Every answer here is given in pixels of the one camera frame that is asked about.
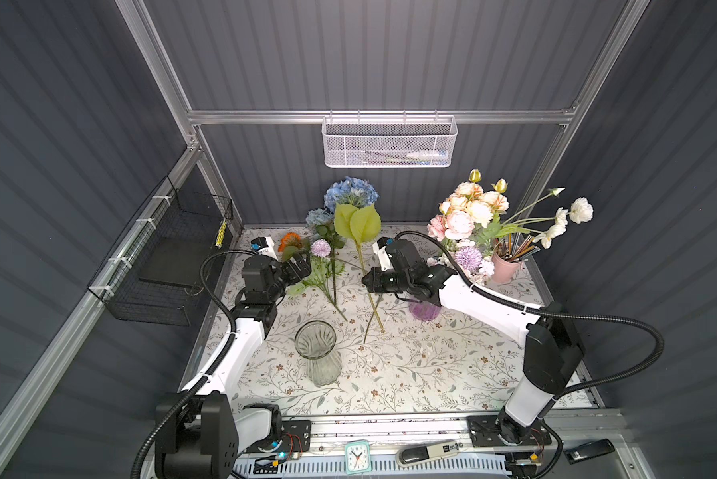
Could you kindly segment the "cream peach rose stem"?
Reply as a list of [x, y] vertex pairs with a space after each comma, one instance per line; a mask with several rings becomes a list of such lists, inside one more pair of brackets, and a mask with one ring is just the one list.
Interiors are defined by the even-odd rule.
[[508, 189], [508, 181], [498, 180], [492, 184], [492, 190], [484, 193], [480, 201], [487, 205], [495, 214], [505, 213], [509, 209], [509, 201], [505, 193]]

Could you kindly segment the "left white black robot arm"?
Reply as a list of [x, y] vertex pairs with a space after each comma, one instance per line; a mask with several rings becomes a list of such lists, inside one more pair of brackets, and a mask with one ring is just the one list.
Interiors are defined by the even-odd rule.
[[235, 414], [231, 391], [268, 337], [288, 288], [311, 274], [311, 261], [301, 253], [286, 263], [264, 253], [247, 251], [244, 256], [244, 287], [234, 307], [227, 307], [212, 287], [206, 287], [228, 321], [227, 330], [208, 363], [180, 392], [166, 395], [158, 404], [155, 427], [138, 452], [132, 477], [140, 477], [145, 455], [152, 451], [159, 478], [229, 478], [248, 447], [280, 439], [281, 413], [276, 406], [253, 404]]

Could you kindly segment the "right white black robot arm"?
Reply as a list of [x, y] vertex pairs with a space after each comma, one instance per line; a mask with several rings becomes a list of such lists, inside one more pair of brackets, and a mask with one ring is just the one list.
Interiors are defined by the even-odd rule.
[[362, 278], [370, 293], [405, 295], [412, 303], [458, 311], [522, 349], [522, 378], [495, 422], [505, 442], [522, 440], [564, 395], [582, 361], [584, 348], [574, 324], [551, 307], [479, 287], [458, 263], [431, 265], [408, 239], [382, 237], [372, 251], [380, 264]]

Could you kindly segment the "lilac small blossom sprig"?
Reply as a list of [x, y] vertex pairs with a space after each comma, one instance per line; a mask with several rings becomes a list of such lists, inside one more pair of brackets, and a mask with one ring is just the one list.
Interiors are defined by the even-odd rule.
[[483, 253], [470, 239], [452, 241], [444, 239], [442, 243], [466, 276], [474, 283], [486, 283], [495, 273], [495, 265], [490, 255]]

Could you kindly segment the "blue hydrangea flower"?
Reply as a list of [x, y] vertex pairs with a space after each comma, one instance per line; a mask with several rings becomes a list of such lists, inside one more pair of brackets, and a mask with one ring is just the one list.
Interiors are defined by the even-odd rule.
[[334, 216], [336, 233], [355, 246], [364, 275], [368, 273], [364, 245], [374, 241], [382, 227], [382, 219], [374, 205], [379, 197], [369, 181], [353, 177], [333, 183], [324, 195], [324, 207]]

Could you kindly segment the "white poppy flower stem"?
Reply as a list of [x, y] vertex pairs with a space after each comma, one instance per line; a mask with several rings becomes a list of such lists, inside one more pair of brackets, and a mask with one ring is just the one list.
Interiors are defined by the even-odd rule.
[[530, 217], [530, 213], [542, 202], [559, 197], [564, 187], [552, 188], [528, 206], [522, 207], [517, 213], [500, 224], [496, 239], [511, 235], [523, 235], [530, 243], [538, 243], [542, 249], [550, 249], [553, 241], [564, 235], [570, 223], [582, 225], [594, 218], [594, 207], [588, 199], [579, 197], [568, 208], [559, 207], [551, 216]]

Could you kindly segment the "blue purple glass vase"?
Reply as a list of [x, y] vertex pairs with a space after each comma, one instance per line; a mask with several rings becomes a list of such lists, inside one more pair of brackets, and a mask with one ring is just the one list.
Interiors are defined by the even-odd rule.
[[429, 323], [438, 318], [442, 308], [431, 303], [408, 303], [408, 311], [414, 319]]

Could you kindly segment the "pink rose stem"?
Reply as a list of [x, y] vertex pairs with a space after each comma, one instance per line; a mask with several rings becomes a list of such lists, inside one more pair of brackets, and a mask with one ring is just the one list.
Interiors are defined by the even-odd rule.
[[468, 239], [474, 228], [474, 221], [470, 215], [462, 211], [453, 211], [431, 219], [428, 223], [428, 234], [438, 241], [461, 241]]

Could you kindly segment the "pale pink peony flower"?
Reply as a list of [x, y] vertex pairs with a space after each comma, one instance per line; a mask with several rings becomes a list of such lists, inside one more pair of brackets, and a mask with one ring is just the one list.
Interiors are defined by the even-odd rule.
[[457, 212], [466, 213], [476, 225], [486, 228], [493, 219], [494, 209], [488, 203], [486, 191], [479, 184], [480, 181], [480, 170], [471, 170], [468, 180], [460, 183], [440, 204], [440, 213], [445, 217]]

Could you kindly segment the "light blue flower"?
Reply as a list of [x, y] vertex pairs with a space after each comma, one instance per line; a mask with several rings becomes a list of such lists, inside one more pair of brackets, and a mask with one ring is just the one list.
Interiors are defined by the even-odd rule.
[[306, 225], [313, 239], [320, 239], [320, 237], [322, 237], [322, 234], [319, 232], [320, 227], [328, 228], [333, 221], [334, 213], [325, 208], [310, 210], [306, 216]]

